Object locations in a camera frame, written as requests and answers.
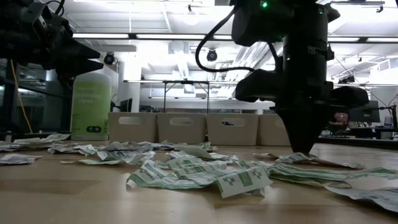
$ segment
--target ceiling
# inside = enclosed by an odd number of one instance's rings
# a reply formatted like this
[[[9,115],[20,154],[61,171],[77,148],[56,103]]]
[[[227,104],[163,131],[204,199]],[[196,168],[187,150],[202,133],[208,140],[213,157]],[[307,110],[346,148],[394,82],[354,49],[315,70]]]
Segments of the ceiling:
[[[63,16],[69,20],[75,32],[206,34],[231,10],[227,6],[228,1],[225,0],[194,0],[192,12],[188,11],[190,0],[170,1],[164,3],[157,0],[66,0]],[[332,5],[339,10],[341,17],[330,23],[330,35],[398,36],[396,2],[384,1],[386,3],[381,13],[376,12],[379,6]],[[57,4],[51,3],[50,7],[56,9]],[[218,34],[230,35],[231,28],[232,19],[218,31]],[[82,40],[82,42],[103,51],[108,51],[109,46],[121,47],[118,49],[128,51],[129,46],[135,45],[138,54],[142,56],[143,75],[171,74],[173,70],[178,70],[178,58],[181,57],[170,53],[170,41]],[[190,47],[196,46],[198,42],[191,41],[185,44]],[[331,47],[345,68],[356,68],[358,73],[364,74],[368,74],[369,68],[377,65],[374,62],[380,61],[380,58],[398,57],[397,44],[332,44]],[[236,60],[241,50],[241,47],[233,42],[209,42],[205,48],[216,49],[219,56],[217,62],[207,64],[209,67]],[[201,61],[206,65],[205,56],[206,54],[201,54]],[[199,70],[192,54],[183,57],[189,70]],[[264,62],[273,64],[272,60]],[[337,60],[328,62],[328,76],[339,75],[345,71],[345,68]]]

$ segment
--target table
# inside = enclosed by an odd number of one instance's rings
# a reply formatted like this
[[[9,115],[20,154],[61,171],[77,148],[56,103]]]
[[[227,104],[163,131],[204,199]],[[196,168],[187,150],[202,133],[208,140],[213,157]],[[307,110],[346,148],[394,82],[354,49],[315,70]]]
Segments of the table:
[[[384,140],[384,139],[361,139],[361,138],[334,138],[320,136],[317,139],[318,143],[337,144],[345,146],[367,146],[376,149],[390,149],[398,150],[398,141]]]
[[[351,134],[360,138],[372,138],[376,137],[376,139],[381,139],[381,133],[389,132],[394,133],[397,130],[392,128],[380,128],[380,127],[360,127],[360,128],[351,128]]]
[[[252,153],[288,155],[288,147],[219,147],[218,153],[254,160]],[[368,168],[398,169],[394,151],[316,144],[312,154],[336,162],[357,162]],[[362,204],[323,188],[273,180],[267,197],[236,195],[222,199],[216,186],[196,190],[132,189],[126,179],[139,166],[60,164],[77,154],[46,151],[28,166],[0,167],[0,221],[32,224],[102,223],[397,223],[398,215]],[[163,159],[159,152],[155,159]],[[397,180],[375,177],[349,181],[360,189],[397,187]]]

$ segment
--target yellow cable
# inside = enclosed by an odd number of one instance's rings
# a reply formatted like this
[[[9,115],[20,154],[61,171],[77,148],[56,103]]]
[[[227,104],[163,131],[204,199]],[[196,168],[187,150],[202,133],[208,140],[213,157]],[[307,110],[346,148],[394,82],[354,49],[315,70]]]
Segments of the yellow cable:
[[[14,76],[15,88],[17,88],[17,92],[18,92],[19,103],[21,104],[21,108],[22,108],[22,113],[24,114],[24,117],[25,117],[27,126],[29,127],[30,133],[33,133],[32,127],[30,126],[30,123],[29,123],[29,119],[27,119],[27,116],[26,116],[24,104],[22,104],[22,99],[21,99],[21,96],[20,96],[19,91],[18,91],[18,81],[17,81],[17,76],[15,75],[14,62],[12,60],[11,60],[11,68],[12,68],[12,75]]]

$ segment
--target bottle label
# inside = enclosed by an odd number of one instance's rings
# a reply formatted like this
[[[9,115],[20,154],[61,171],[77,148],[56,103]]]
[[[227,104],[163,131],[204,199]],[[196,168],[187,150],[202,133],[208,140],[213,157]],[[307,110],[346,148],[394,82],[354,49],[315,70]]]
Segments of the bottle label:
[[[75,82],[72,135],[107,136],[111,87],[105,83]]]

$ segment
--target plastic bottle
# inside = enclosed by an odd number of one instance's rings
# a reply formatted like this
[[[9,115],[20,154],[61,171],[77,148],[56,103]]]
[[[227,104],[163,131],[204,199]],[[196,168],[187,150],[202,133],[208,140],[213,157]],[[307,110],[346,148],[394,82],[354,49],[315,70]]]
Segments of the plastic bottle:
[[[75,78],[72,99],[72,140],[108,140],[111,107],[111,78],[86,73]]]

